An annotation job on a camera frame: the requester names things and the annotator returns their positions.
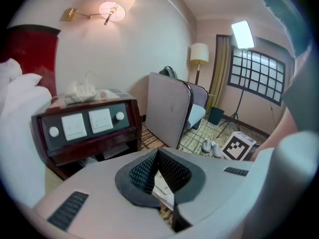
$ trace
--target lamp shade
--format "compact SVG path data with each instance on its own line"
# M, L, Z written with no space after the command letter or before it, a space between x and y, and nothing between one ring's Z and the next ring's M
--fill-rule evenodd
M194 64L209 62L208 46L204 43L195 43L190 48L190 61Z
M253 35L251 34L250 27L246 20L234 23L231 27L239 49L248 49L255 46Z
M110 21L120 21L125 18L135 0L105 0L99 7L99 13L107 18L112 8L116 11L111 15Z

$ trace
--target shoe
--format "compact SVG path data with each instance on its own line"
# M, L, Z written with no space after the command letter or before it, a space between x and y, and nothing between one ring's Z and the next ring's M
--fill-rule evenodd
M204 142L201 144L201 148L205 152L211 152L211 139L206 138Z
M219 144L217 144L214 141L211 141L211 152L212 152L214 157L222 158L222 156L223 156L223 153L220 149Z

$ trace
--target patterned carpet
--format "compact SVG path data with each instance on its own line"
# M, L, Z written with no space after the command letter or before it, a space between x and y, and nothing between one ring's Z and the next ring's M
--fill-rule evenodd
M197 155L212 157L212 154L203 152L201 149L201 144L203 143L205 138L213 139L216 143L220 145L220 147L222 147L226 143L228 137L230 137L232 132L238 131L236 125L234 123L230 123L229 126L223 132L223 134L219 138L216 138L219 135L219 133L224 129L226 123L222 126L217 126L208 122L206 118L207 117L201 120L198 130L190 129L185 132L180 141L178 150ZM240 126L240 131L254 139L257 142L257 144L262 144L267 140L265 136L257 132L251 131L244 126ZM161 142L155 135L153 135L143 124L142 149L151 149L159 147L167 146L163 142ZM159 215L169 226L171 226L173 213L169 208L162 205Z

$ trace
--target light stand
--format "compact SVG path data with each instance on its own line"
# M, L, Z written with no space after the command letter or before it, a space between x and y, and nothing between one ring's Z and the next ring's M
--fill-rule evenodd
M239 127L239 124L235 122L235 118L237 117L237 121L239 121L239 118L238 118L238 109L240 107L240 103L241 103L241 100L243 98L243 94L244 94L244 90L245 90L245 84L243 86L243 90L241 91L241 95L240 95L240 99L239 99L239 103L238 103L238 106L236 108L236 111L233 113L232 116L230 116L229 120L225 120L222 124L220 124L219 126L223 125L224 123L227 122L227 125L226 127L224 127L224 129L219 133L219 135L216 137L216 138L219 138L220 135L225 131L225 129L228 127L228 125L231 123L231 122L234 122L234 124L236 125L238 131L240 131L240 127Z
M235 38L236 38L237 47L239 49L246 49L246 54L248 55L248 48L253 48L255 46L253 35L251 34L248 22L246 20L243 20L243 21L240 21L240 22L232 24L231 27L233 29L233 32L234 32L234 35L235 35ZM225 131L225 129L228 127L228 125L231 122L235 122L235 118L237 118L237 121L239 121L239 119L238 119L238 109L240 107L240 103L241 103L241 100L243 98L244 90L246 88L245 85L246 85L246 75L244 77L244 85L243 85L243 89L241 91L241 95L240 95L240 99L239 99L239 103L238 103L237 109L233 113L233 115L229 118L226 127L219 133L219 135L216 138L220 137L220 135ZM225 120L219 126L223 125L226 122L227 122L227 120ZM235 123L235 125L236 125L238 131L240 131L239 124Z

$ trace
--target wall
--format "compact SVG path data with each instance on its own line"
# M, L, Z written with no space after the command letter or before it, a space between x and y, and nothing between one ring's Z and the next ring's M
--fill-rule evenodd
M199 20L197 22L197 42L206 43L209 47L209 63L201 67L198 79L199 85L203 86L207 90L209 90L214 69L216 35L232 35L233 33L231 24L233 22L233 20L228 19ZM254 36L281 45L289 51L291 56L293 55L290 41L283 31L278 31L253 22L249 22L249 24ZM289 69L292 70L292 60L287 59L287 56L284 56L282 53L272 49L271 46L259 42L254 49L286 63L286 72L289 71ZM195 76L196 71L195 68L193 68L189 75L189 81L194 82ZM292 76L292 73L286 73L285 88L289 84L290 76ZM240 94L240 89L227 86L227 80L225 80L222 98L218 106L220 109L225 111L225 115L231 116L235 112L239 102ZM280 120L282 116L282 110L284 109L283 102L281 106L278 106L257 95L245 92L240 109L238 111L239 120L268 134L271 134L276 126L274 124L270 105L273 107L274 119L275 123L277 124L278 120Z
M173 67L188 79L189 47L196 39L196 19L182 0L136 0L127 17L109 22L76 15L61 22L65 9L76 7L85 14L98 12L103 0L27 0L10 26L40 24L61 30L56 55L56 86L63 93L73 81L89 82L97 88L117 88L138 99L146 114L148 74L164 66Z

